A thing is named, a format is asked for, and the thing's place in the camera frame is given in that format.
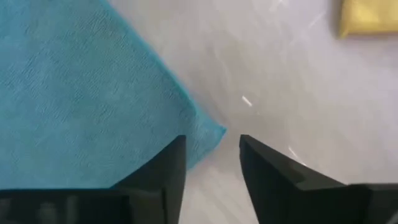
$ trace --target white surface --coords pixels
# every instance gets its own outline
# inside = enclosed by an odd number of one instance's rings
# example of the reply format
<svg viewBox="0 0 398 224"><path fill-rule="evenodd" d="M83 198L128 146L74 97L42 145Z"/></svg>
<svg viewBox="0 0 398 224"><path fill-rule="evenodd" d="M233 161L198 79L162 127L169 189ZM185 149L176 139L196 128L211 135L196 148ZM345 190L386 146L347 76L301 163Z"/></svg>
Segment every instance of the white surface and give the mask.
<svg viewBox="0 0 398 224"><path fill-rule="evenodd" d="M398 37L336 39L340 0L111 2L229 128L182 223L256 222L239 134L345 183L398 182Z"/></svg>

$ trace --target yellow microfiber towel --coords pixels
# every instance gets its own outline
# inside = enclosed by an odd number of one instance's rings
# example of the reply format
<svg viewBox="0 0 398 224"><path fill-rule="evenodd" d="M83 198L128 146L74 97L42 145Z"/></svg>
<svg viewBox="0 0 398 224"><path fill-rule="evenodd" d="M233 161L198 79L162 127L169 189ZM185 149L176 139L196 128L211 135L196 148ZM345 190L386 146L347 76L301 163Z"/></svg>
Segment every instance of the yellow microfiber towel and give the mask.
<svg viewBox="0 0 398 224"><path fill-rule="evenodd" d="M398 0L345 0L340 36L398 31Z"/></svg>

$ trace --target blue microfiber towel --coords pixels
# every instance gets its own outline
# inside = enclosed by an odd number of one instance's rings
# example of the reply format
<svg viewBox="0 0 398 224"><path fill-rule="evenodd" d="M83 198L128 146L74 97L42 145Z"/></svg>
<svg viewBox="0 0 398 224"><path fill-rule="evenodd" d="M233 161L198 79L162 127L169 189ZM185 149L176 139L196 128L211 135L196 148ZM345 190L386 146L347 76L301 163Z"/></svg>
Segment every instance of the blue microfiber towel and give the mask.
<svg viewBox="0 0 398 224"><path fill-rule="evenodd" d="M110 187L179 134L192 167L225 132L99 0L0 2L0 102L0 189Z"/></svg>

